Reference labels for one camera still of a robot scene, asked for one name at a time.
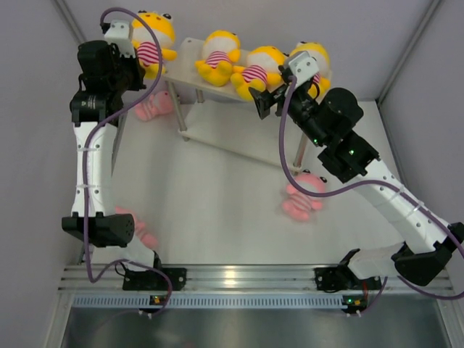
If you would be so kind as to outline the yellow plush toy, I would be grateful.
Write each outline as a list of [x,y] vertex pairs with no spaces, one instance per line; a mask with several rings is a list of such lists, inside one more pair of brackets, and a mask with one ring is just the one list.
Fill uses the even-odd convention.
[[249,52],[244,66],[235,66],[231,75],[231,83],[236,93],[245,101],[252,101],[249,88],[259,92],[273,88],[282,83],[278,69],[287,55],[274,46],[261,46]]
[[328,52],[321,43],[300,41],[289,55],[300,51],[308,51],[317,62],[319,73],[313,78],[314,84],[308,90],[308,94],[320,101],[331,87],[332,71]]
[[145,70],[145,78],[155,79],[162,64],[162,74],[166,72],[165,62],[177,58],[172,49],[175,43],[173,17],[169,13],[139,11],[138,16],[151,28],[159,45],[152,35],[138,20],[133,20],[132,43],[136,50],[141,67]]
[[201,59],[195,62],[199,76],[209,84],[224,86],[241,56],[239,37],[227,30],[215,30],[202,46]]

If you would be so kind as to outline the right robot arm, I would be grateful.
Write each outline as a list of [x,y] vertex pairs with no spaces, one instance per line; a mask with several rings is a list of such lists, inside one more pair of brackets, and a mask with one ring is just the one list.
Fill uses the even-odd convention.
[[[315,101],[294,79],[275,91],[251,90],[258,114],[265,118],[272,106],[281,118],[279,157],[289,183],[282,208],[293,219],[306,221],[319,210],[324,198],[354,190],[370,203],[400,234],[402,242],[392,246],[353,249],[336,266],[341,284],[354,288],[364,279],[398,275],[416,286],[427,286],[450,261],[463,252],[463,224],[447,223],[432,213],[403,186],[380,154],[354,127],[364,112],[354,94],[345,88],[331,89]],[[286,163],[284,133],[286,119],[294,123],[316,146],[322,166],[342,187],[326,190],[323,178],[307,171],[293,176]]]

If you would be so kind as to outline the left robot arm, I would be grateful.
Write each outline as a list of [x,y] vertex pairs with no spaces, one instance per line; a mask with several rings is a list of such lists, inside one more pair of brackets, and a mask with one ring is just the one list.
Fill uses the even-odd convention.
[[110,247],[116,259],[133,270],[147,289],[159,288],[164,273],[154,247],[136,235],[132,214],[118,213],[113,202],[112,158],[122,95],[143,89],[144,73],[132,54],[122,54],[114,43],[89,41],[78,47],[82,73],[70,102],[77,150],[77,182],[69,216],[62,229],[90,248]]

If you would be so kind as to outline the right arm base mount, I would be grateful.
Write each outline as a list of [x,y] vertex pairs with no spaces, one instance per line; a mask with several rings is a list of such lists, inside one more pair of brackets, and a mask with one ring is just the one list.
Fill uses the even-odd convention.
[[342,266],[315,268],[315,285],[318,291],[334,293],[345,290],[380,290],[381,281],[376,277],[360,280]]

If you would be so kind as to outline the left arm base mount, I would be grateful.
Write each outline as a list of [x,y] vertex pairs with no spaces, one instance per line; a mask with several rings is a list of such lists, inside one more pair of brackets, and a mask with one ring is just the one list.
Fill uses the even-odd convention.
[[[162,272],[170,279],[173,291],[180,291],[186,285],[187,269],[163,268]],[[159,274],[151,271],[126,270],[123,291],[167,291],[168,283]]]

